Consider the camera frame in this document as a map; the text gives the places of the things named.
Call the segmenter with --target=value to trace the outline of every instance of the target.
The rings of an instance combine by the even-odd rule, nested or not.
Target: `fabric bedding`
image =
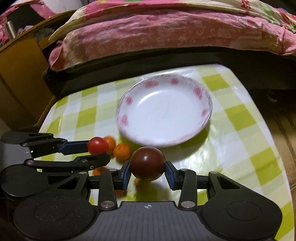
[[[290,55],[296,16],[258,0],[98,0],[50,38],[54,71],[120,53],[216,46]]]
[[[49,63],[52,70],[61,71],[120,53],[196,46],[288,55],[296,51],[296,35],[259,17],[192,8],[151,10],[68,33]]]

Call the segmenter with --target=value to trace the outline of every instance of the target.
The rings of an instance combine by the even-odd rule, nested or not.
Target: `red cherry tomato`
[[[87,150],[91,155],[104,153],[109,150],[109,144],[101,137],[93,137],[87,144]]]

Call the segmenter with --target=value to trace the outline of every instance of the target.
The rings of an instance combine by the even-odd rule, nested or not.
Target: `wooden floor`
[[[296,214],[296,91],[276,91],[277,102],[268,99],[266,90],[252,90],[250,94],[261,112],[282,157],[288,176],[294,215]]]

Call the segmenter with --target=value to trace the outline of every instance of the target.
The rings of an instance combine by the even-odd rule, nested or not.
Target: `wooden cabinet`
[[[55,102],[42,77],[48,37],[38,43],[34,33],[63,25],[73,13],[46,19],[0,48],[0,117],[12,130],[40,125]]]

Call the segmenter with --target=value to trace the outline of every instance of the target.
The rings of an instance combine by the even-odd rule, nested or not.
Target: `black bed frame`
[[[187,47],[118,54],[61,72],[48,68],[44,81],[61,99],[99,84],[178,67],[222,64],[248,89],[296,89],[296,56],[221,47]]]

